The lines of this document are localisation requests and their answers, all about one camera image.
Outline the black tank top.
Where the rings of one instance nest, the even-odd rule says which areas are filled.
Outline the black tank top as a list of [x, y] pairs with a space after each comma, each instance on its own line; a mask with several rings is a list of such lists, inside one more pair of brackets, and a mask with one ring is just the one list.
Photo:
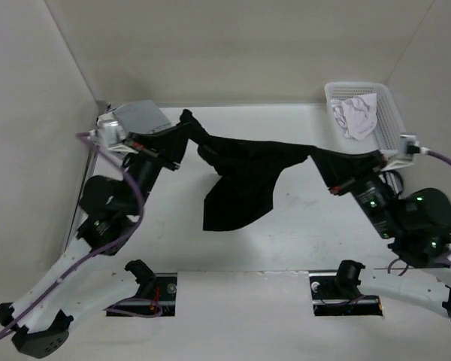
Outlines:
[[204, 199], [203, 229], [225, 232], [243, 228], [274, 207], [274, 188], [281, 173], [308, 159], [314, 161], [325, 185], [338, 196], [349, 184], [376, 173], [386, 161], [378, 150], [345, 154], [309, 144], [250, 141], [209, 134], [189, 110], [180, 122], [161, 132], [129, 136], [133, 148], [177, 163], [193, 141], [198, 155], [219, 175]]

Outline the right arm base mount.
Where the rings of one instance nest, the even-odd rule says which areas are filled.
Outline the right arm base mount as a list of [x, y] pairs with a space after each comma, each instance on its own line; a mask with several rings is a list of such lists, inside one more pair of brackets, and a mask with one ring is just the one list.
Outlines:
[[378, 296], [347, 299], [335, 286], [336, 271], [310, 272], [309, 283], [316, 317], [383, 316]]

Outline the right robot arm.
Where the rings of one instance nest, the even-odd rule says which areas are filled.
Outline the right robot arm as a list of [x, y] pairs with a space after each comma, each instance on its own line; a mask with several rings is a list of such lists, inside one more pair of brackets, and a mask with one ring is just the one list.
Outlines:
[[386, 296], [451, 321], [451, 203], [447, 196], [426, 188], [400, 199], [375, 174], [351, 179], [330, 192], [335, 196], [351, 194], [399, 260], [437, 279], [430, 284], [411, 284], [401, 276], [380, 275], [346, 259], [333, 280], [335, 292], [350, 301]]

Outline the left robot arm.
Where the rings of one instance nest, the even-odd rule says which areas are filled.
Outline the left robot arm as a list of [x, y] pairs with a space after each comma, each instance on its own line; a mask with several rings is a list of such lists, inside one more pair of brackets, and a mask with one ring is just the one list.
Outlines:
[[144, 219], [144, 206], [162, 169], [176, 171], [184, 150], [143, 149], [122, 163], [98, 154], [122, 177], [94, 175], [84, 184], [80, 208], [86, 219], [50, 270], [24, 296], [0, 304], [0, 341], [7, 336], [16, 350], [43, 359], [61, 347], [71, 331], [90, 314], [124, 314], [123, 303], [143, 301], [162, 314], [154, 295], [156, 273], [142, 260], [128, 261], [112, 272], [103, 288], [79, 293], [90, 273], [110, 266]]

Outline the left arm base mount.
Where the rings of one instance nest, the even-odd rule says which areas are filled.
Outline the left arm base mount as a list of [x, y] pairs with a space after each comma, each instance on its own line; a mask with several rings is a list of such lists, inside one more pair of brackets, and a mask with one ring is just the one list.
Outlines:
[[177, 299], [177, 273], [156, 275], [154, 286], [145, 296], [137, 294], [105, 310], [107, 317], [174, 317]]

